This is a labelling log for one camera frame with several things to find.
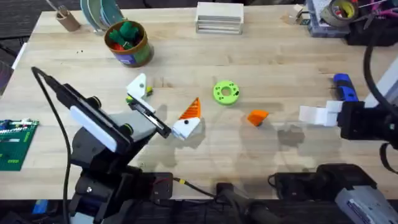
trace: black cable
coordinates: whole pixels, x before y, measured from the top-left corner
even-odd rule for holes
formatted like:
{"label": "black cable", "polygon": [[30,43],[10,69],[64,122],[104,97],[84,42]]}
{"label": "black cable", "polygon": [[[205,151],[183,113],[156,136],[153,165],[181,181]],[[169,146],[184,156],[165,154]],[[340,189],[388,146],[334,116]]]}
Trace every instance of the black cable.
{"label": "black cable", "polygon": [[236,204],[235,201],[232,199],[228,198],[225,194],[222,194],[221,196],[224,196],[224,198],[229,202],[229,204],[232,206],[232,209],[234,211],[234,216],[235,216],[235,221],[236,224],[243,224],[242,219],[241,219],[241,212],[239,211],[238,205]]}
{"label": "black cable", "polygon": [[148,4],[147,0],[142,0],[142,3],[144,4],[144,6],[145,6],[147,9],[152,9],[152,8],[153,8],[150,4]]}
{"label": "black cable", "polygon": [[61,118],[57,112],[57,110],[54,107],[54,104],[52,103],[52,100],[49,96],[49,93],[47,92],[47,90],[45,89],[43,82],[41,81],[39,75],[41,75],[42,77],[47,77],[47,75],[41,71],[40,69],[36,68],[36,67],[32,67],[32,72],[34,77],[37,80],[37,83],[39,84],[40,88],[43,91],[43,94],[45,96],[45,98],[47,99],[47,102],[49,103],[52,113],[55,116],[55,119],[58,122],[58,125],[60,126],[63,138],[65,139],[65,144],[67,145],[67,169],[65,171],[65,180],[63,181],[63,197],[62,197],[62,204],[63,204],[63,219],[65,221],[66,224],[70,224],[70,219],[69,219],[69,212],[68,212],[68,182],[69,182],[69,173],[70,173],[70,154],[71,154],[71,150],[70,150],[70,143],[69,143],[69,139],[68,139],[68,134],[65,130],[65,128],[63,127]]}
{"label": "black cable", "polygon": [[205,206],[205,215],[203,216],[203,223],[206,224],[207,222],[207,206]]}
{"label": "black cable", "polygon": [[173,206],[169,206],[169,205],[161,205],[161,204],[158,204],[158,203],[156,203],[154,201],[150,201],[150,202],[152,202],[154,205],[156,205],[158,207],[162,207],[162,208],[172,208],[173,207]]}
{"label": "black cable", "polygon": [[[173,180],[174,180],[174,181],[177,181],[177,182],[180,182],[180,181],[181,181],[181,179],[178,178],[178,177],[174,177]],[[189,182],[186,181],[186,180],[183,180],[183,181],[184,181],[184,183],[182,183],[182,184],[184,184],[184,185],[186,185],[186,186],[192,188],[193,190],[196,190],[197,192],[200,192],[200,193],[202,193],[202,194],[204,194],[204,195],[207,195],[207,196],[209,196],[209,197],[211,197],[211,198],[215,198],[215,197],[216,197],[216,195],[213,195],[213,194],[211,194],[211,193],[209,193],[209,192],[206,192],[206,191],[204,191],[204,190],[202,190],[202,189],[200,189],[200,188],[198,188],[198,187],[192,185],[191,183],[189,183]]]}
{"label": "black cable", "polygon": [[6,47],[5,45],[0,43],[0,49],[5,51],[5,53],[13,56],[14,58],[16,58],[18,56],[17,52],[11,50],[10,48]]}
{"label": "black cable", "polygon": [[395,119],[398,119],[398,110],[392,104],[390,104],[386,98],[380,93],[377,89],[376,84],[374,83],[372,73],[371,73],[371,58],[373,47],[375,46],[376,42],[379,40],[380,36],[384,33],[385,29],[389,25],[389,22],[385,20],[385,22],[379,26],[377,30],[373,31],[373,35],[371,40],[369,41],[368,46],[366,47],[365,54],[363,57],[363,75],[365,77],[366,85],[369,88],[369,91],[375,97],[375,99],[383,106],[386,110],[388,110]]}
{"label": "black cable", "polygon": [[275,181],[275,174],[269,175],[267,181],[268,181],[268,184],[269,184],[273,189],[276,189],[276,185],[273,184],[273,183],[271,183],[271,178],[274,178],[274,181]]}
{"label": "black cable", "polygon": [[380,155],[381,164],[382,164],[382,165],[384,166],[384,168],[386,168],[388,171],[393,172],[393,173],[395,173],[395,174],[398,174],[398,172],[397,172],[396,170],[394,170],[394,169],[391,167],[390,163],[389,163],[388,160],[387,160],[387,153],[386,153],[386,150],[387,150],[388,145],[389,145],[389,143],[383,143],[383,144],[381,144],[381,146],[380,146],[379,155]]}

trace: green 3d printed part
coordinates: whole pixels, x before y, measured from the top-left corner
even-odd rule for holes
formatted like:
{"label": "green 3d printed part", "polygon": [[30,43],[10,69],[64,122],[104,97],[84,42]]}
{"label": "green 3d printed part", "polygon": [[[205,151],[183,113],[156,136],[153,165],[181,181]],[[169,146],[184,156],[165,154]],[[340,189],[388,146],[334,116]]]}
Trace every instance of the green 3d printed part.
{"label": "green 3d printed part", "polygon": [[213,96],[218,103],[231,105],[239,98],[239,87],[232,81],[220,81],[213,88]]}

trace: wooden tabletop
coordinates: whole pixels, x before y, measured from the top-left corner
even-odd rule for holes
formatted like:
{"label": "wooden tabletop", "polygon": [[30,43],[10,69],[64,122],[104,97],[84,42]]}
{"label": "wooden tabletop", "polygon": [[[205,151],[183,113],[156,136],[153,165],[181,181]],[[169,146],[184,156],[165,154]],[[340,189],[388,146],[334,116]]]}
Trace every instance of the wooden tabletop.
{"label": "wooden tabletop", "polygon": [[[214,192],[217,182],[232,182],[249,196],[275,198],[267,176],[275,172],[314,170],[327,162],[361,166],[387,198],[398,198],[398,177],[385,170],[378,156],[380,142],[347,141],[338,128],[298,122],[299,106],[325,106],[330,78],[348,73],[360,98],[368,94],[362,73],[364,47],[340,39],[311,38],[305,26],[286,24],[282,15],[291,6],[252,6],[244,9],[242,35],[195,33],[195,9],[123,10],[140,22],[155,48],[142,68],[122,66],[94,35],[80,11],[73,15],[82,28],[68,33],[54,12],[43,12],[25,53],[0,100],[1,119],[40,121],[20,172],[0,172],[1,199],[61,198],[66,166],[65,143],[43,93],[30,71],[36,66],[86,97],[96,95],[108,113],[129,111],[125,86],[138,74],[147,75],[154,94],[147,100],[169,126],[188,105],[201,101],[201,134],[180,141],[156,135],[131,165],[145,171],[168,171]],[[377,48],[372,62],[375,79],[395,59],[397,47]],[[217,81],[232,80],[240,97],[221,106],[212,97]],[[79,125],[57,100],[55,105],[69,138]],[[246,121],[251,110],[270,112],[258,128]],[[392,165],[398,154],[388,152]],[[80,168],[72,166],[69,197]],[[202,195],[176,184],[174,198]]]}

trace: pen holder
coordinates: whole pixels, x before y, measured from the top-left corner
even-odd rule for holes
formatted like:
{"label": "pen holder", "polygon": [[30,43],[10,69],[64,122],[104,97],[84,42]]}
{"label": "pen holder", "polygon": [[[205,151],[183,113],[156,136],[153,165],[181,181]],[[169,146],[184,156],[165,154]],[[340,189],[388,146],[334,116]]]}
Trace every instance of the pen holder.
{"label": "pen holder", "polygon": [[80,28],[80,23],[75,19],[70,11],[65,9],[63,11],[63,14],[65,15],[65,17],[62,17],[59,13],[57,13],[55,17],[67,31],[73,32]]}
{"label": "pen holder", "polygon": [[[115,42],[109,37],[109,33],[113,30],[119,30],[123,25],[123,22],[131,22],[134,27],[137,27],[139,30],[139,35],[141,37],[141,41],[136,44],[133,48],[128,50],[116,50],[113,45]],[[147,64],[153,57],[153,50],[148,42],[148,37],[144,27],[138,22],[134,21],[122,21],[118,22],[111,26],[105,33],[105,44],[108,46],[108,49],[112,51],[116,59],[118,59],[124,65],[129,67],[141,67]]]}

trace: green circuit board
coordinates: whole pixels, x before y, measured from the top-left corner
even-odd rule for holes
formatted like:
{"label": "green circuit board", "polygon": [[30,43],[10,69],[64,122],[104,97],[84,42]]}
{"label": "green circuit board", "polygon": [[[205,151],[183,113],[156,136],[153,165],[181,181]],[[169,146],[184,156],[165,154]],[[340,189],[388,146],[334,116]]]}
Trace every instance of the green circuit board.
{"label": "green circuit board", "polygon": [[20,171],[38,121],[0,120],[0,171]]}

